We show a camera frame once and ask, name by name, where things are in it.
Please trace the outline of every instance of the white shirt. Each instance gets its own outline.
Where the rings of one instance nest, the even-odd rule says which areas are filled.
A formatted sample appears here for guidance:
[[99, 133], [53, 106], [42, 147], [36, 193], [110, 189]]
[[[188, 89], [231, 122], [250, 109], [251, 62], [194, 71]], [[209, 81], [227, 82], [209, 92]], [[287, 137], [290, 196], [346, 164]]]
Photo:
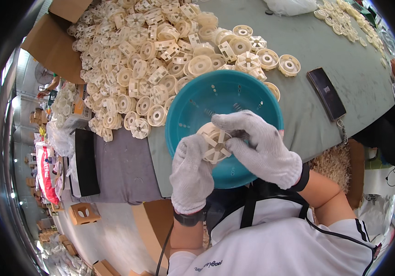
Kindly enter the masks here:
[[[238, 209], [213, 229], [210, 249], [199, 256], [174, 253], [168, 275], [363, 275], [372, 263], [372, 250], [314, 229], [298, 218], [301, 207], [277, 198], [258, 201], [253, 226], [243, 229], [243, 207]], [[308, 218], [313, 221], [311, 210]], [[318, 227], [374, 248], [362, 221], [344, 219]]]

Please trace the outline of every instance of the gloved hand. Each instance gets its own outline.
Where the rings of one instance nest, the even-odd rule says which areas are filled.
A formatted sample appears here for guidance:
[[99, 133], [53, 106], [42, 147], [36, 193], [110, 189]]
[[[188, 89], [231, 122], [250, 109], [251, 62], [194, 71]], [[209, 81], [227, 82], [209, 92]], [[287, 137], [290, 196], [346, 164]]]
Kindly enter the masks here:
[[206, 198], [214, 189], [212, 166], [202, 160], [208, 144], [200, 134], [182, 138], [176, 148], [170, 183], [171, 202], [181, 214], [196, 213], [205, 207]]
[[250, 172], [283, 190], [296, 184], [302, 173], [302, 160], [286, 148], [274, 126], [250, 110], [214, 114], [211, 122], [232, 134], [225, 145]]

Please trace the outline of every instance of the phone screen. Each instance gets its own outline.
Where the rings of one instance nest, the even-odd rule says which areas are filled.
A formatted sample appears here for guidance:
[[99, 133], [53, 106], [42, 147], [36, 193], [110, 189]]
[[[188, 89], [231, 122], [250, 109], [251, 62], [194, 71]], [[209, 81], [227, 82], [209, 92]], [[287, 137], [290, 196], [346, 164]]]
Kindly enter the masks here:
[[309, 71], [308, 78], [316, 88], [331, 121], [346, 114], [346, 109], [323, 68]]

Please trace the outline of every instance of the teal plastic bowl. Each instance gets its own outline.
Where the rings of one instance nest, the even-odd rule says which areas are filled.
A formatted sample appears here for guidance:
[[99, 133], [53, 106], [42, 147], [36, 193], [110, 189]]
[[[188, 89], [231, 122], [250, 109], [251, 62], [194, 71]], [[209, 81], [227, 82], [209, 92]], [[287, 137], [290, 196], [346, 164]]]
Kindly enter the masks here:
[[[266, 85], [243, 72], [217, 70], [195, 78], [174, 98], [165, 125], [171, 156], [183, 137], [195, 134], [211, 121], [211, 114], [236, 112], [234, 104], [253, 111], [278, 130], [283, 129], [279, 104]], [[246, 185], [257, 176], [231, 155], [213, 169], [213, 178], [215, 188], [231, 189]]]

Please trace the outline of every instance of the black cable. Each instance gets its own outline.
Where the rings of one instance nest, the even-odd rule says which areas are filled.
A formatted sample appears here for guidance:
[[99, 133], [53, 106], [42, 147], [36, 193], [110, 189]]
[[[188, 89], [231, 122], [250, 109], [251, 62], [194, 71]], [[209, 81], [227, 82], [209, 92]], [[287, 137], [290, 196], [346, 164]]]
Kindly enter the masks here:
[[173, 230], [174, 221], [171, 225], [170, 231], [168, 231], [167, 238], [165, 239], [164, 246], [162, 247], [161, 256], [159, 256], [158, 267], [156, 268], [155, 276], [159, 276], [159, 269], [161, 268], [162, 256], [164, 255], [165, 248], [167, 247], [168, 239], [170, 239], [171, 231]]

